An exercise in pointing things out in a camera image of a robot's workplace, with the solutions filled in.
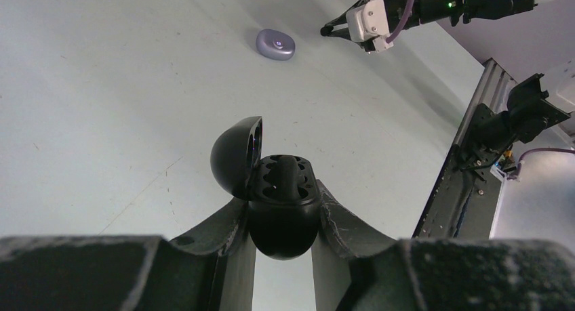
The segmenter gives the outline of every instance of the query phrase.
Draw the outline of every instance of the table surface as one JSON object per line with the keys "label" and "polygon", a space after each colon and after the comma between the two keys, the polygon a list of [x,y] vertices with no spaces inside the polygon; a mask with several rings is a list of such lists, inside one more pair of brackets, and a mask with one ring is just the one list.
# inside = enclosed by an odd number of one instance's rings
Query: table surface
{"label": "table surface", "polygon": [[[319,28],[356,0],[0,0],[0,235],[162,234],[230,196],[215,139],[264,119],[353,213],[409,237],[483,70],[435,23],[366,55]],[[291,35],[287,62],[255,51]],[[309,253],[258,254],[254,310],[313,310]]]}

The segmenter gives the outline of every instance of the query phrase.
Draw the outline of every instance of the black holder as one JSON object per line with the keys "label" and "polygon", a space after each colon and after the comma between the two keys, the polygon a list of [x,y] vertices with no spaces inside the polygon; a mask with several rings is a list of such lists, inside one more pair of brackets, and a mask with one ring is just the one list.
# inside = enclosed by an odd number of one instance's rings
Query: black holder
{"label": "black holder", "polygon": [[289,259],[311,246],[318,311],[575,310],[575,257],[565,248],[395,241],[345,209],[306,159],[260,159],[261,131],[261,117],[252,117],[218,138],[212,171],[235,197],[169,243],[159,236],[0,239],[3,308],[249,311],[256,247]]}

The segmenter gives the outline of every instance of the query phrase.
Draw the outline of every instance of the purple cable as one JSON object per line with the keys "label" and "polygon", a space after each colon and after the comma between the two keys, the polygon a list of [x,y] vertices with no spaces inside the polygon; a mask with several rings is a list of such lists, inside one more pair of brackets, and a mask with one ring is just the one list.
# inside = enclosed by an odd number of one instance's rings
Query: purple cable
{"label": "purple cable", "polygon": [[532,150],[528,150],[519,157],[519,160],[517,162],[517,170],[515,170],[512,174],[510,174],[508,179],[516,180],[519,177],[519,173],[521,173],[521,166],[523,165],[523,160],[525,159],[525,157],[531,153],[537,153],[537,152],[558,152],[558,153],[575,154],[575,150],[566,150],[563,148],[535,148]]}
{"label": "purple cable", "polygon": [[405,9],[403,10],[403,15],[399,20],[399,24],[395,27],[393,33],[391,33],[391,35],[387,37],[387,39],[385,39],[385,42],[390,43],[391,41],[395,40],[395,38],[397,38],[401,30],[403,30],[405,24],[407,24],[408,20],[410,19],[414,3],[415,0],[408,0],[407,3],[405,3]]}

